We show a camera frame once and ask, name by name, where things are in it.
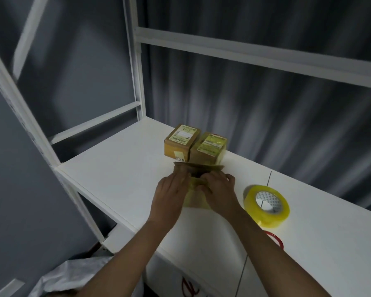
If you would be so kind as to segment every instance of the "clear yellow tape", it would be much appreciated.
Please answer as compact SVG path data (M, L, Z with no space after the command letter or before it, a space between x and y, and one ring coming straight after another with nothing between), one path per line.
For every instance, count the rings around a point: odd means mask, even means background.
M275 195L281 203L281 210L276 213L263 210L256 201L256 196L259 192L268 192L272 195ZM284 220L287 219L288 215L290 214L290 207L288 206L286 199L277 190L274 190L269 186L252 186L243 202L244 209L261 227L278 227Z

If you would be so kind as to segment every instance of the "person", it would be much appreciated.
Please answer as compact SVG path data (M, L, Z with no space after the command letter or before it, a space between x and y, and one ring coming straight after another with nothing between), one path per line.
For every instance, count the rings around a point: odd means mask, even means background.
M241 207L235 178L223 172L201 176L198 186L209 206L234 228L269 297L327 297L326 290L283 251ZM77 294L77 297L128 297L155 250L182 211L190 175L170 174L158 182L150 215L143 227Z

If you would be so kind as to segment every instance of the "tape roll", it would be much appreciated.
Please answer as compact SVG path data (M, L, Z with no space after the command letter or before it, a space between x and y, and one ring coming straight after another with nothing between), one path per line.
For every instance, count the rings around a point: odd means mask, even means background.
M269 209L263 210L257 204L257 200L262 200L262 203L267 202ZM252 186L243 203L244 209L261 227L278 227L290 214L290 207L286 199L269 186Z

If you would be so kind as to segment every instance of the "white metal frame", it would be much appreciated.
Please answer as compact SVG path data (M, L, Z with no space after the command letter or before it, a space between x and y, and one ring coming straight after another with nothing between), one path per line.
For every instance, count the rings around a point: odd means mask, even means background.
M139 27L138 24L136 0L123 0L135 101L58 133L48 140L16 85L47 3L48 0L34 0L32 4L15 49L11 67L12 75L0 59L0 91L53 171L60 164L60 161L52 149L52 144L79 134L134 108L137 111L138 120L146 116L141 43L371 88L371 62L143 28ZM98 240L103 242L104 236L78 192L69 184L64 183L58 175L57 177L90 229Z

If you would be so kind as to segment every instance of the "hand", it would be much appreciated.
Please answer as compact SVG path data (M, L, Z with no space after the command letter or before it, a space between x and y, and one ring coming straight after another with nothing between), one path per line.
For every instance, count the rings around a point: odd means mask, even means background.
M212 171L203 174L201 178L208 182L208 187L200 185L197 189L204 192L212 210L226 220L230 220L239 210L242 210L234 191L235 177L221 171Z
M165 234L168 233L179 219L189 181L190 174L187 171L172 173L161 179L155 190L147 222L154 223Z

